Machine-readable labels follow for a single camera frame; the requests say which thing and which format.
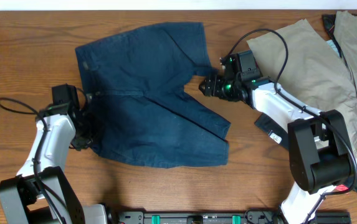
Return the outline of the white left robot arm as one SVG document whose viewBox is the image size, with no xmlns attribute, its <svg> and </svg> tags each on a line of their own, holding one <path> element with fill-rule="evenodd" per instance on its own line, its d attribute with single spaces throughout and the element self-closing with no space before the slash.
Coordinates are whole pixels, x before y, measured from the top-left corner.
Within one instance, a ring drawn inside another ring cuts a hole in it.
<svg viewBox="0 0 357 224">
<path fill-rule="evenodd" d="M 81 205 L 64 167 L 78 127 L 73 102 L 34 111 L 37 133 L 16 176 L 0 182 L 0 203 L 8 223 L 107 223 L 102 204 Z"/>
</svg>

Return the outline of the navy blue denim shorts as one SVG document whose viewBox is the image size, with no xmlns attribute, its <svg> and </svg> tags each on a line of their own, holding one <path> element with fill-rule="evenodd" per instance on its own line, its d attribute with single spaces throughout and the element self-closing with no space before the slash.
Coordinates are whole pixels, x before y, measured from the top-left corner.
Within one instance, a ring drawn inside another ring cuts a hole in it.
<svg viewBox="0 0 357 224">
<path fill-rule="evenodd" d="M 104 126 L 93 152 L 133 166 L 224 166 L 230 122 L 187 94 L 216 73 L 200 22 L 165 22 L 75 50 L 90 111 Z"/>
</svg>

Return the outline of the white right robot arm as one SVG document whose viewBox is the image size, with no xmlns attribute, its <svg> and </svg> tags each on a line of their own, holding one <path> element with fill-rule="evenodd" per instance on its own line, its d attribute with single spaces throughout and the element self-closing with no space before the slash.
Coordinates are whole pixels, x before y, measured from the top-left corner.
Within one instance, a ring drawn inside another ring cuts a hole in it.
<svg viewBox="0 0 357 224">
<path fill-rule="evenodd" d="M 288 134 L 290 170 L 295 183 L 274 223 L 308 223 L 335 187 L 357 177 L 357 164 L 343 116 L 320 111 L 287 93 L 268 77 L 227 80 L 211 75 L 201 82 L 205 96 L 242 101 L 267 115 Z"/>
</svg>

